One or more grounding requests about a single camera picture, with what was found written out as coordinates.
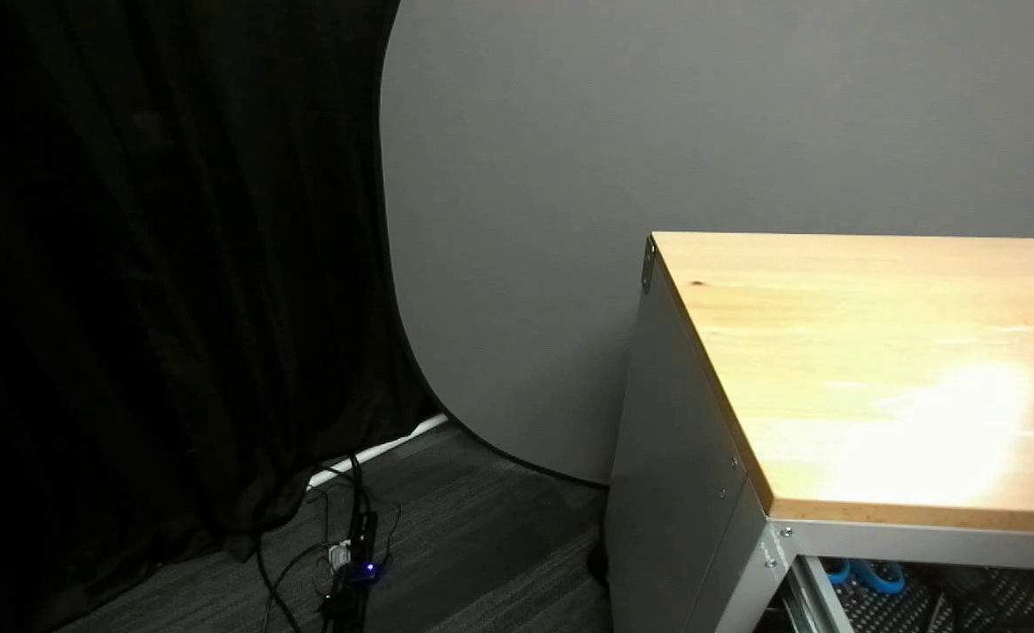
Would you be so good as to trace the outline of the grey metal workbench cabinet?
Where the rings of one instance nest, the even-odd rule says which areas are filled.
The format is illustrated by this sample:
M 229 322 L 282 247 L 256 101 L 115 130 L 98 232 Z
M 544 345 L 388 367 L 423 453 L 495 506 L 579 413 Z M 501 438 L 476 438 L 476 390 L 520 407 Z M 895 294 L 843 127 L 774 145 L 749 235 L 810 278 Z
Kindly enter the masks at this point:
M 658 232 L 617 633 L 752 633 L 810 560 L 1034 571 L 1034 239 Z

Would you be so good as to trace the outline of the grey rounded partition panel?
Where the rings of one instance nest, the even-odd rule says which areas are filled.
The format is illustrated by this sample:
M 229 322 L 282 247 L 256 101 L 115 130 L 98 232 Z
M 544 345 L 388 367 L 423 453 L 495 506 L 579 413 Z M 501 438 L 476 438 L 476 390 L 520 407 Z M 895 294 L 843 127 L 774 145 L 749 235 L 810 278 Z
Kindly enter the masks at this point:
M 598 483 L 651 235 L 1034 235 L 1034 0 L 400 0 L 379 145 L 436 402 Z

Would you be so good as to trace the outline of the black curtain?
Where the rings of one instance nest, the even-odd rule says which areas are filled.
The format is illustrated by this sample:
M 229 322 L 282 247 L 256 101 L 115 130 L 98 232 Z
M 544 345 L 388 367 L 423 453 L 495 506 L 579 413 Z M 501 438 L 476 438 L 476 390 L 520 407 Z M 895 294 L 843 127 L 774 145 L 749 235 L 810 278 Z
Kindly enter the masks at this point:
M 400 0 L 0 0 L 0 633 L 251 549 L 430 407 L 389 278 Z

